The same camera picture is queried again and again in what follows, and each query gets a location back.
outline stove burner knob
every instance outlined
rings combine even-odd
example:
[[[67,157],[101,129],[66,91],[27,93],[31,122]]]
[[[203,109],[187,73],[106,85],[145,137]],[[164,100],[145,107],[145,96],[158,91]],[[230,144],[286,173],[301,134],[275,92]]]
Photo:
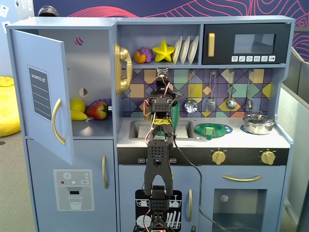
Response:
[[[261,160],[265,164],[272,165],[275,160],[275,154],[271,151],[264,151],[261,155]]]
[[[212,160],[220,165],[222,162],[224,162],[225,160],[225,154],[223,151],[215,151],[213,154],[212,154]]]

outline cabinet handle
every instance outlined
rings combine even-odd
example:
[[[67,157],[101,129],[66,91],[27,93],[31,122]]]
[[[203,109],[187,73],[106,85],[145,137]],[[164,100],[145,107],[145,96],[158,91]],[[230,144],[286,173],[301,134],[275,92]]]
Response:
[[[191,221],[192,218],[192,189],[189,189],[189,219]]]
[[[66,144],[66,141],[64,140],[64,138],[62,138],[62,137],[60,136],[60,134],[58,133],[57,128],[56,128],[56,114],[57,114],[57,112],[58,112],[60,106],[61,106],[61,99],[59,98],[59,99],[57,100],[56,104],[55,104],[54,109],[53,109],[53,113],[52,113],[52,126],[53,126],[53,131],[54,131],[54,134],[55,134],[56,138],[57,138],[63,145],[65,145],[65,144]]]
[[[126,79],[122,79],[121,61],[126,62]],[[118,44],[114,45],[115,85],[116,94],[120,94],[129,88],[133,75],[132,59],[129,51]]]
[[[103,155],[103,157],[102,157],[102,176],[103,176],[103,183],[104,183],[105,189],[108,189],[108,184],[107,184],[107,181],[106,181],[105,163],[106,163],[106,156]]]
[[[222,177],[223,177],[224,179],[232,180],[232,181],[238,181],[238,182],[252,182],[252,181],[256,181],[256,180],[261,179],[263,176],[262,176],[262,175],[257,175],[257,176],[255,176],[255,177],[248,178],[248,179],[236,178],[236,177],[232,177],[232,176],[229,176],[229,175],[223,175]]]
[[[209,33],[208,34],[208,56],[209,57],[214,57],[214,40],[215,40],[214,33]]]

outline pot lid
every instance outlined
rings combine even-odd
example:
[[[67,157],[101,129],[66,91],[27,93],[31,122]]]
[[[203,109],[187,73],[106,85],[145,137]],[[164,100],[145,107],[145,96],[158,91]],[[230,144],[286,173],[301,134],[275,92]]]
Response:
[[[275,120],[261,114],[247,115],[243,118],[243,120],[246,123],[257,124],[261,126],[272,126],[275,124]]]

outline colorful tiles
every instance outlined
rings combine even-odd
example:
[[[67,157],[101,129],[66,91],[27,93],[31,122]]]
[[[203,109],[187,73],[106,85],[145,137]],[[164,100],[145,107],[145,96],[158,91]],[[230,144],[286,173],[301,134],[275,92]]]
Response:
[[[231,83],[232,79],[228,69],[215,70],[215,80],[213,76],[210,79],[211,71],[208,69],[193,71],[188,69],[169,71],[170,88],[177,93],[183,94],[183,97],[178,99],[181,117],[244,117],[245,114],[248,114],[249,110],[246,108],[247,83],[248,78],[253,79],[252,75],[249,77],[248,69],[235,69],[234,86],[231,89],[232,98],[237,103],[234,110],[229,110],[226,107],[229,96],[228,83]],[[272,72],[272,69],[254,69],[251,88],[252,110],[254,111],[262,111],[267,114],[271,94]],[[155,69],[134,70],[129,89],[121,95],[123,97],[123,115],[125,117],[143,117],[143,100],[148,98],[155,88]],[[207,112],[206,105],[211,95],[216,99],[216,109],[214,112]],[[198,111],[188,114],[185,111],[184,103],[191,96],[198,102]]]

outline cup icon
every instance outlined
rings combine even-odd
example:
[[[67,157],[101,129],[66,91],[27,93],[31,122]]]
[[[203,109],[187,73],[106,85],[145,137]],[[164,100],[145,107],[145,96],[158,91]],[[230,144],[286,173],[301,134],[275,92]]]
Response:
[[[81,210],[82,209],[82,199],[83,198],[79,196],[69,197],[71,210]]]

